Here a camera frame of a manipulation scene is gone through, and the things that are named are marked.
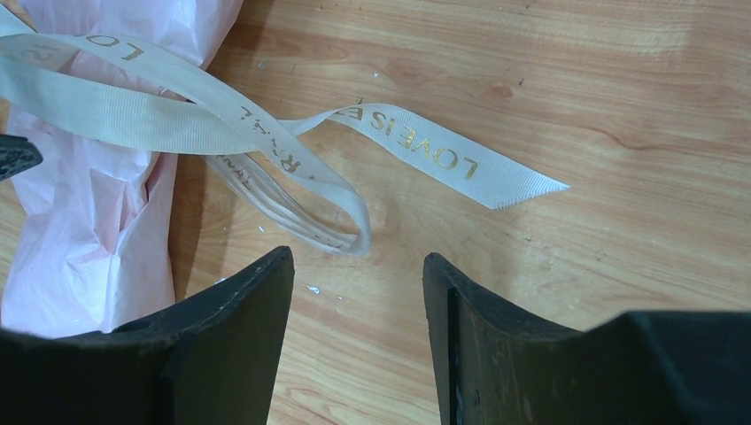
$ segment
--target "pink tissue paper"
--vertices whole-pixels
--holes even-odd
[[[128,35],[205,69],[242,0],[19,3],[39,33]],[[84,52],[62,72],[178,98]],[[48,338],[110,332],[173,304],[167,233],[177,156],[84,139],[15,107],[7,133],[27,137],[44,161],[12,178],[28,216],[0,324]]]

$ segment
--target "wooden surface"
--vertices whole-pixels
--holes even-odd
[[[432,251],[574,328],[633,308],[749,308],[749,27],[741,0],[248,1],[210,72],[274,116],[398,104],[571,189],[488,211],[326,124],[302,140],[367,200],[375,237],[364,258],[333,257],[185,157],[178,295],[290,245],[270,422],[310,424],[437,423],[421,286]],[[0,197],[6,273],[23,212],[9,182]]]

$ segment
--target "black object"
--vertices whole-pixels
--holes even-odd
[[[0,423],[265,424],[293,277],[280,247],[111,334],[0,329]]]
[[[441,421],[481,424],[746,424],[751,314],[627,312],[586,332],[478,285],[438,254],[424,263]]]
[[[0,182],[42,164],[42,154],[25,137],[0,135]]]

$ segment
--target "ribbon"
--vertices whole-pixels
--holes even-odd
[[[490,209],[568,186],[391,104],[357,104],[303,120],[277,120],[209,73],[150,42],[115,35],[37,34],[0,12],[0,96],[70,133],[128,148],[204,155],[241,198],[311,245],[364,255],[365,201],[297,138],[324,120],[358,131],[393,156]],[[61,72],[80,51],[190,102]],[[344,210],[357,235],[321,223],[247,156],[260,151],[294,182]]]

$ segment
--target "crumpled paper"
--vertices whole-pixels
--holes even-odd
[[[242,0],[19,3],[40,33],[129,35],[205,69]],[[175,97],[85,52],[63,72]],[[44,162],[12,178],[28,217],[2,326],[48,338],[110,332],[173,304],[167,233],[177,156],[84,139],[15,107],[7,133],[27,137]]]

